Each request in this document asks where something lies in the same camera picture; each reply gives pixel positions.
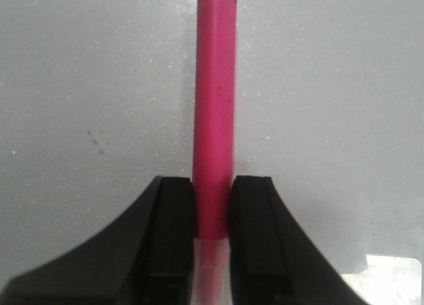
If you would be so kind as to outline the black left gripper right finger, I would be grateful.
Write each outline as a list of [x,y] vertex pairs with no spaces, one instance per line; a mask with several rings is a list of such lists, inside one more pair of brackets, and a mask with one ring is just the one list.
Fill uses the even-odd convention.
[[365,304],[306,235],[270,177],[235,178],[227,224],[233,304]]

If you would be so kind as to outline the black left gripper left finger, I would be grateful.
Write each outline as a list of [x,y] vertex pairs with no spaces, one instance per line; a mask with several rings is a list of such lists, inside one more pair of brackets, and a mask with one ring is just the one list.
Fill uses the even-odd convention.
[[2,304],[189,304],[196,224],[188,178],[157,176],[115,221],[13,278]]

